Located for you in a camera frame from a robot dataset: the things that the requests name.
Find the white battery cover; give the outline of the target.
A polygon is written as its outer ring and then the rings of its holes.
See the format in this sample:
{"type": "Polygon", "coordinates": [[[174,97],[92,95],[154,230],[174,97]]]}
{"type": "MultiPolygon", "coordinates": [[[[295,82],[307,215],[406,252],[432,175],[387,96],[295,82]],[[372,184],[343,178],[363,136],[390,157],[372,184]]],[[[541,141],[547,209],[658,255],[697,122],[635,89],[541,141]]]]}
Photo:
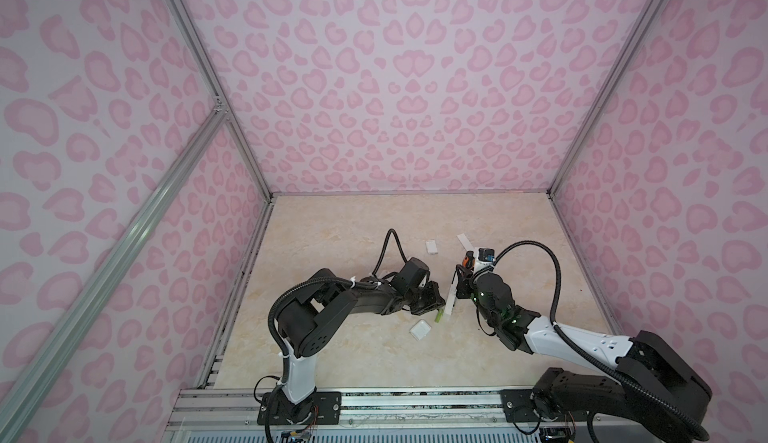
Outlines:
{"type": "Polygon", "coordinates": [[[425,242],[426,251],[429,255],[436,255],[438,253],[438,247],[435,240],[428,240],[425,242]]]}
{"type": "Polygon", "coordinates": [[[410,328],[409,333],[416,341],[421,341],[430,331],[431,326],[426,321],[420,320],[410,328]]]}

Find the long white slim cover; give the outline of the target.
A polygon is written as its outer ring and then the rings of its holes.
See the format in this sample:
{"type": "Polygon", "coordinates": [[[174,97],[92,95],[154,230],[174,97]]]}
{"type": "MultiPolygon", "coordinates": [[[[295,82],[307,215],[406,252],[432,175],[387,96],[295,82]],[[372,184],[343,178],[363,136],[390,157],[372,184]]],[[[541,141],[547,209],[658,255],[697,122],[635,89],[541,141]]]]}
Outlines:
{"type": "Polygon", "coordinates": [[[475,249],[474,245],[470,242],[469,238],[464,233],[459,234],[457,239],[466,251],[473,251],[475,249]]]}

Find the slim white remote with display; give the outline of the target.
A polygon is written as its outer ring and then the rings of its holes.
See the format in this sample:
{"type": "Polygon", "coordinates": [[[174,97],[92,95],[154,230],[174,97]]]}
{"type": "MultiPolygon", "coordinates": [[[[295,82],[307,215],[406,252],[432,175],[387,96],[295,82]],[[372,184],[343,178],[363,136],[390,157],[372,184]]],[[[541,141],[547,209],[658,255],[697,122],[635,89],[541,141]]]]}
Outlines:
{"type": "Polygon", "coordinates": [[[458,287],[457,281],[454,281],[450,286],[448,297],[446,299],[446,305],[444,307],[444,316],[446,318],[450,317],[453,313],[455,302],[457,299],[457,287],[458,287]]]}

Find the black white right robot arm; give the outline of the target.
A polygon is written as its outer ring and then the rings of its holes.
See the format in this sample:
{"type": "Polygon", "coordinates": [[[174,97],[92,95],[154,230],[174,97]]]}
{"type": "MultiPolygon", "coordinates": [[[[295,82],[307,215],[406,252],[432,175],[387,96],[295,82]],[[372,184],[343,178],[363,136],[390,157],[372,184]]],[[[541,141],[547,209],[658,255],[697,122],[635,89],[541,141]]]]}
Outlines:
{"type": "Polygon", "coordinates": [[[592,427],[597,415],[641,424],[663,442],[704,442],[712,391],[658,335],[608,335],[561,325],[518,305],[510,287],[491,268],[455,269],[456,295],[470,300],[490,336],[507,349],[550,356],[592,369],[578,374],[547,369],[529,396],[529,412],[554,420],[582,412],[592,427]]]}

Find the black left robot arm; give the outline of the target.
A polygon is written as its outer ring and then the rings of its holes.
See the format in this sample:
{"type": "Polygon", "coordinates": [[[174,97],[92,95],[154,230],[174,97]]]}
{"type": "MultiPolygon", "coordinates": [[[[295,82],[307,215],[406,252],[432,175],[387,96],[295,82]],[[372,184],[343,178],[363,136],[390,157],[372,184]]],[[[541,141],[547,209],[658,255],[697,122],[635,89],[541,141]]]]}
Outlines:
{"type": "Polygon", "coordinates": [[[360,281],[323,268],[283,293],[267,317],[283,360],[278,394],[299,405],[316,392],[317,355],[348,316],[388,316],[403,310],[421,316],[444,308],[446,301],[430,276],[429,269],[416,260],[386,278],[371,275],[360,281]]]}

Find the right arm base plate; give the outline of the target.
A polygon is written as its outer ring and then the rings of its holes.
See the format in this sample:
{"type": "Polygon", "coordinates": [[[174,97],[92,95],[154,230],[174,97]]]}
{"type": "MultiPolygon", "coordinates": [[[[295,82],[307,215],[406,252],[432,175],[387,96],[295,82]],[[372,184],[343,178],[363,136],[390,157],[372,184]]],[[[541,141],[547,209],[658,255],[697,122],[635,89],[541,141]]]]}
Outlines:
{"type": "Polygon", "coordinates": [[[499,392],[501,398],[501,407],[504,412],[505,420],[507,423],[522,424],[535,424],[540,422],[554,423],[560,422],[572,423],[585,423],[587,421],[587,415],[584,411],[575,411],[568,414],[559,414],[557,417],[541,417],[534,409],[534,404],[531,401],[532,390],[530,388],[525,389],[502,389],[499,392]]]}

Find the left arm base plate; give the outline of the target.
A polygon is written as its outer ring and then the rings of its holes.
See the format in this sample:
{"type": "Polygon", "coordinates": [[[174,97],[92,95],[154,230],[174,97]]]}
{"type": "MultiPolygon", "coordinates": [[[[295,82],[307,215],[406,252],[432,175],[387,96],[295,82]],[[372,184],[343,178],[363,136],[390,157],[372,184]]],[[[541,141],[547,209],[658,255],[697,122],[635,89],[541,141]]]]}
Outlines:
{"type": "Polygon", "coordinates": [[[337,425],[342,406],[341,392],[314,391],[299,403],[292,403],[282,390],[267,393],[262,398],[257,422],[264,425],[298,426],[314,423],[320,426],[337,425]]]}

